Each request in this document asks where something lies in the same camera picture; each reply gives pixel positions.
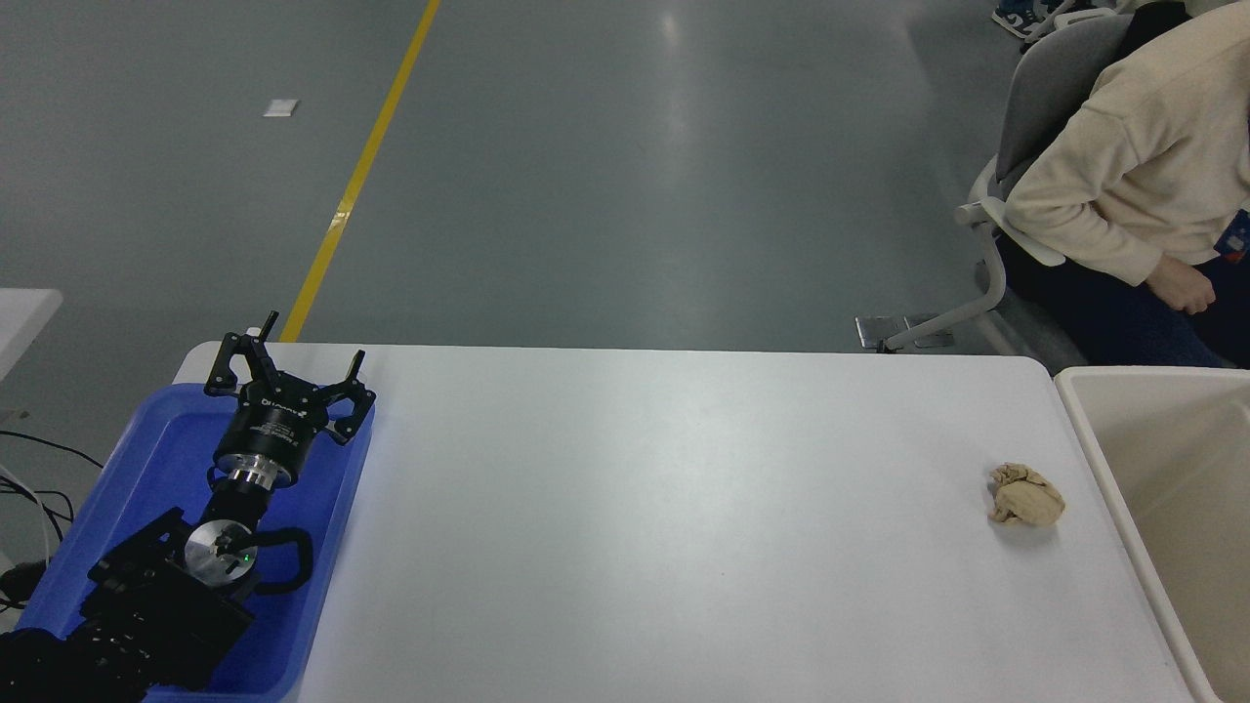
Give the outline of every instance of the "gray floor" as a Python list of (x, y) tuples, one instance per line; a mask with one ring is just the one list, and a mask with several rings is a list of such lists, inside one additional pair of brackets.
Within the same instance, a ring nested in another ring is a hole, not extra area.
[[(2, 429), (104, 458), (188, 349), (290, 309), (424, 6), (0, 0), (0, 286), (65, 294)], [(855, 315), (961, 303), (992, 6), (445, 0), (301, 339), (858, 352)]]

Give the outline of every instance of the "storage bin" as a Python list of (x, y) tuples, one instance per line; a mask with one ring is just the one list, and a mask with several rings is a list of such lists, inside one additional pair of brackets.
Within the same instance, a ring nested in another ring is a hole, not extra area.
[(1250, 372), (1074, 368), (1055, 383), (1190, 690), (1250, 702)]
[[(69, 635), (82, 622), (79, 607), (95, 588), (86, 574), (100, 557), (169, 508), (184, 508), (184, 518), (192, 522), (200, 515), (211, 495), (205, 469), (212, 464), (212, 452), (236, 403), (234, 398), (205, 395), (200, 384), (170, 385), (148, 398), (79, 510), (19, 627)], [(205, 690), (154, 687), (145, 703), (276, 703), (291, 690), (312, 647), (371, 430), (372, 413), (345, 447), (318, 437), (299, 483), (279, 490), (261, 520), (262, 529), (298, 527), (310, 534), (314, 557), (309, 582), (294, 593), (252, 595), (245, 602), (256, 620)], [(295, 550), (266, 549), (258, 569), (268, 574), (265, 580), (282, 580), (298, 570)]]

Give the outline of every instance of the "chair leg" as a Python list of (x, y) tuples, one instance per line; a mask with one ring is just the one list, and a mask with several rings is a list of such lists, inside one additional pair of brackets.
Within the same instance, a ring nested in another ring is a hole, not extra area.
[(982, 313), (976, 315), (976, 329), (980, 330), (981, 336), (990, 343), (990, 346), (1002, 357), (1019, 357), (1021, 354), (1020, 349), (1016, 349), (1015, 344), (1008, 340), (1006, 335), (994, 324), (990, 319), (990, 313)]
[(1055, 19), (1058, 19), (1059, 15), (1070, 10), (1075, 4), (1076, 0), (1064, 0), (1062, 3), (1059, 4), (1058, 8), (1055, 8), (1050, 13), (1046, 13), (1045, 19), (1042, 19), (1041, 23), (1038, 24), (1038, 26), (1032, 28), (1032, 31), (1029, 33), (1029, 36), (1024, 38), (1024, 43), (1026, 45), (1036, 44), (1039, 39), (1049, 34), (1050, 30), (1055, 28)]
[(880, 352), (896, 352), (902, 349), (908, 344), (911, 344), (921, 336), (928, 336), (930, 334), (950, 329), (951, 326), (975, 318), (982, 313), (992, 310), (1002, 300), (1002, 295), (1008, 289), (1008, 276), (1002, 268), (1002, 259), (999, 256), (999, 249), (994, 245), (994, 226), (989, 224), (979, 225), (978, 233), (981, 240), (981, 253), (985, 256), (985, 265), (990, 273), (990, 288), (985, 291), (985, 295), (965, 303), (954, 310), (942, 313), (936, 318), (919, 324), (906, 331), (901, 331), (889, 339), (885, 339), (880, 346)]

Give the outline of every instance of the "hand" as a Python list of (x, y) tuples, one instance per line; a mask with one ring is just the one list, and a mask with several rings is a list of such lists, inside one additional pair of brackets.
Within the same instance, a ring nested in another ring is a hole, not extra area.
[(1211, 281), (1194, 266), (1164, 254), (1146, 276), (1150, 291), (1176, 311), (1196, 315), (1215, 303)]

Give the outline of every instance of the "yellow floor line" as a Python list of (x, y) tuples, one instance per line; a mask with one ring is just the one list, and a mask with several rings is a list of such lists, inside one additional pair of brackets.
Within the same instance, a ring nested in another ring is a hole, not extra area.
[(356, 198), (360, 196), (360, 189), (364, 188), (365, 179), (369, 178), (369, 170), (374, 165), (374, 158), (378, 156), (378, 149), (382, 144), (382, 138), (386, 136), (386, 129), (390, 126), (391, 118), (395, 116), (395, 108), (399, 105), (399, 99), (404, 95), (408, 76), (411, 75), (412, 65), (416, 64), (416, 56), (421, 53), (421, 45), (425, 44), (425, 35), (430, 33), (434, 14), (439, 11), (439, 3), (440, 0), (430, 0), (425, 6), (425, 14), (421, 15), (421, 24), (416, 26), (416, 34), (412, 35), (412, 41), (408, 45), (408, 53), (404, 54), (404, 63), (400, 64), (399, 71), (395, 74), (390, 93), (386, 94), (386, 101), (382, 103), (382, 109), (378, 114), (374, 129), (369, 133), (369, 140), (365, 141), (365, 150), (360, 153), (360, 160), (356, 161), (356, 170), (351, 173), (351, 179), (342, 193), (342, 199), (339, 200), (339, 208), (334, 213), (334, 219), (330, 220), (330, 229), (326, 230), (325, 239), (321, 240), (321, 248), (318, 249), (316, 258), (312, 259), (312, 268), (309, 269), (309, 275), (304, 279), (304, 285), (295, 299), (295, 305), (291, 306), (291, 314), (286, 316), (286, 324), (278, 338), (279, 341), (296, 341), (300, 338), (300, 331), (304, 329), (304, 320), (308, 319), (309, 310), (312, 309), (312, 301), (316, 300), (321, 280), (325, 279), (325, 271), (330, 268), (334, 251), (339, 248), (339, 240), (342, 239), (342, 230), (346, 229), (348, 220), (351, 219), (351, 211), (356, 206)]

